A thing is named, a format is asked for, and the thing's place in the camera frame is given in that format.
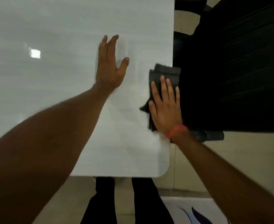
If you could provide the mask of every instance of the person's leg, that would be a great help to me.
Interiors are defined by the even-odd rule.
[[[135,203],[135,224],[174,224],[158,189],[151,178],[132,178]]]
[[[117,224],[114,204],[114,179],[97,177],[96,194],[90,199],[81,224]]]

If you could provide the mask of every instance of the floor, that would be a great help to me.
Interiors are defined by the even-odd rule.
[[[208,0],[208,5],[213,7],[218,1]],[[174,30],[187,34],[192,34],[199,22],[199,16],[180,11],[175,12],[174,19]],[[206,145],[274,193],[274,134],[225,132],[224,141],[207,142]],[[168,171],[162,177],[154,179],[154,182],[158,188],[176,190],[172,192],[176,196],[196,196],[197,192],[194,191],[208,195],[194,169],[174,144],[170,146]],[[95,183],[91,178],[69,177],[34,224],[80,223],[94,194]],[[118,224],[135,223],[133,196],[130,179],[116,179]]]

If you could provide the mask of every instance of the white table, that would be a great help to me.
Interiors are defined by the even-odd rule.
[[[37,111],[88,90],[98,44],[119,34],[116,57],[130,57],[72,175],[161,176],[169,141],[139,111],[148,72],[170,66],[174,0],[0,0],[0,136]]]

